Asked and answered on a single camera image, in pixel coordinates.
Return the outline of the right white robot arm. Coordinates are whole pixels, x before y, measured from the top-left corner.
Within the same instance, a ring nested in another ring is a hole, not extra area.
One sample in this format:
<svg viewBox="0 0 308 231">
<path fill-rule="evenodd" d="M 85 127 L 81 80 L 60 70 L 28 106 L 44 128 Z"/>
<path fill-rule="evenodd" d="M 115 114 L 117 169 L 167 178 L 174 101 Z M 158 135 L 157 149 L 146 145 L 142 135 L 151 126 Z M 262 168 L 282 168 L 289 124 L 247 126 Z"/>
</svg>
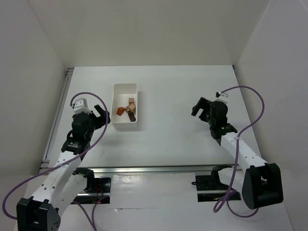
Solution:
<svg viewBox="0 0 308 231">
<path fill-rule="evenodd" d="M 223 147 L 241 168 L 216 166 L 211 171 L 212 185 L 222 189 L 230 187 L 240 194 L 246 206 L 258 209 L 283 202 L 281 171 L 277 164 L 268 163 L 257 155 L 239 136 L 234 126 L 227 122 L 227 105 L 219 100 L 200 98 L 192 108 L 200 120 L 209 124 L 212 138 Z"/>
</svg>

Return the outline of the dark brown arch block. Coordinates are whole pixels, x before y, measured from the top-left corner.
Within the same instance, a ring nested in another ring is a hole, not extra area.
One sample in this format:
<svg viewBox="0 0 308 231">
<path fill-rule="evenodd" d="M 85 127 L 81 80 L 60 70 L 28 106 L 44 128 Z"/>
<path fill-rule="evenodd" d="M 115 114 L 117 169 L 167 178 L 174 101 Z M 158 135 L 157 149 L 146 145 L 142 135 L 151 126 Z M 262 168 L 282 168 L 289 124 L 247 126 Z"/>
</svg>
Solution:
<svg viewBox="0 0 308 231">
<path fill-rule="evenodd" d="M 128 116 L 131 122 L 136 122 L 135 114 L 131 111 L 128 112 Z"/>
</svg>

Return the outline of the orange triangular wood block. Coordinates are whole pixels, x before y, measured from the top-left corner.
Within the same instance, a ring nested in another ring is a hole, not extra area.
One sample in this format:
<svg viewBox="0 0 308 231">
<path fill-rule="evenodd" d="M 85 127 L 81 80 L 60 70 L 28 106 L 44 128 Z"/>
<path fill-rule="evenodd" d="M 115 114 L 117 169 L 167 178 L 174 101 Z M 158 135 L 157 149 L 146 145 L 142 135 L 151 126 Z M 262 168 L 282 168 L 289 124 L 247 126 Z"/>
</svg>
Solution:
<svg viewBox="0 0 308 231">
<path fill-rule="evenodd" d="M 125 112 L 125 108 L 124 108 L 124 107 L 119 107 L 119 108 L 117 109 L 116 114 L 117 114 L 118 116 L 121 116 L 124 112 Z"/>
</svg>

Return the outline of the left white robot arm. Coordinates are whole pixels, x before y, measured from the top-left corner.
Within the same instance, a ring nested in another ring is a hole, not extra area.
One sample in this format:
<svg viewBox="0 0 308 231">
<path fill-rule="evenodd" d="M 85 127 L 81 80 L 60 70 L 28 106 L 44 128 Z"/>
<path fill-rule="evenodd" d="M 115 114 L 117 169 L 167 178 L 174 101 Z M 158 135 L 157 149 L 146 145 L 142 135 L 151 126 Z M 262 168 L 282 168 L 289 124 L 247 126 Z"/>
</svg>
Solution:
<svg viewBox="0 0 308 231">
<path fill-rule="evenodd" d="M 94 108 L 99 116 L 81 101 L 74 103 L 72 129 L 61 148 L 56 169 L 29 198 L 21 198 L 16 206 L 18 230 L 57 231 L 64 211 L 94 177 L 92 170 L 80 167 L 81 154 L 90 148 L 94 131 L 110 123 L 107 111 L 99 105 Z"/>
</svg>

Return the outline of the white plastic bin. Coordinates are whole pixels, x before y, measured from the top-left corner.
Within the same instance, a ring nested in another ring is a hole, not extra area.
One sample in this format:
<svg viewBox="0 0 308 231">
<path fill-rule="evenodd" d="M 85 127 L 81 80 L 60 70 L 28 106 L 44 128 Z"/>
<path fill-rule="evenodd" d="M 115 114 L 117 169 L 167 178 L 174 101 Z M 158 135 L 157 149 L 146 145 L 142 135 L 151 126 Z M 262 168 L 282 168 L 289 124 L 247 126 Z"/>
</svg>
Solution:
<svg viewBox="0 0 308 231">
<path fill-rule="evenodd" d="M 121 116 L 116 114 L 119 107 L 127 107 L 129 98 L 134 98 L 136 110 L 134 112 L 136 122 L 131 122 L 128 113 L 125 111 Z M 137 83 L 118 83 L 113 86 L 113 100 L 111 111 L 111 123 L 117 130 L 133 129 L 138 122 L 138 85 Z"/>
</svg>

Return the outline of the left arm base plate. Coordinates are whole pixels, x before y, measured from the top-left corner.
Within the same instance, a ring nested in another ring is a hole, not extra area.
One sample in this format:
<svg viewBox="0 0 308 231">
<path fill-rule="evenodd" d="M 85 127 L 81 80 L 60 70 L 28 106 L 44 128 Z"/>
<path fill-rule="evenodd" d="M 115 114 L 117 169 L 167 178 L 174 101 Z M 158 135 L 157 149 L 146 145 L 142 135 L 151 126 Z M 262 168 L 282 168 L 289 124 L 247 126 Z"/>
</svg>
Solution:
<svg viewBox="0 0 308 231">
<path fill-rule="evenodd" d="M 80 204 L 109 204 L 111 178 L 95 178 L 86 189 L 82 190 L 74 201 Z"/>
</svg>

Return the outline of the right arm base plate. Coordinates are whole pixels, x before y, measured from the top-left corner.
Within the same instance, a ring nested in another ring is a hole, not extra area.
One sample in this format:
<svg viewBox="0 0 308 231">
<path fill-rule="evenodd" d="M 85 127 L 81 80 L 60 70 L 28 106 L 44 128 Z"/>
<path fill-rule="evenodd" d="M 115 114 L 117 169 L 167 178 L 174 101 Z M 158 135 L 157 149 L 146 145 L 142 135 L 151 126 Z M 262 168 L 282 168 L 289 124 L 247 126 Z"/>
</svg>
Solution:
<svg viewBox="0 0 308 231">
<path fill-rule="evenodd" d="M 228 185 L 215 183 L 210 175 L 197 175 L 191 183 L 197 190 L 198 202 L 216 202 L 227 192 Z"/>
</svg>

